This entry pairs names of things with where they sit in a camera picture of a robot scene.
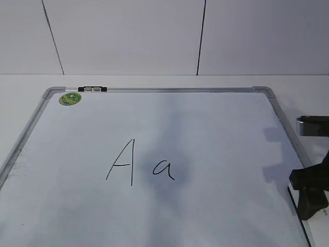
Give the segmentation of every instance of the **whiteboard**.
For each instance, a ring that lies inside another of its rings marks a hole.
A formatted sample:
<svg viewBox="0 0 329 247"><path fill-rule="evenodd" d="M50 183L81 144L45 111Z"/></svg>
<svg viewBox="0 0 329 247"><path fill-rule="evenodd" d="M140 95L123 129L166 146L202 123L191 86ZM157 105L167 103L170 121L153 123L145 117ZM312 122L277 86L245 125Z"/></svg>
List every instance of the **whiteboard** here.
<svg viewBox="0 0 329 247"><path fill-rule="evenodd" d="M0 246L307 246L265 94L66 93L1 188Z"/></svg>

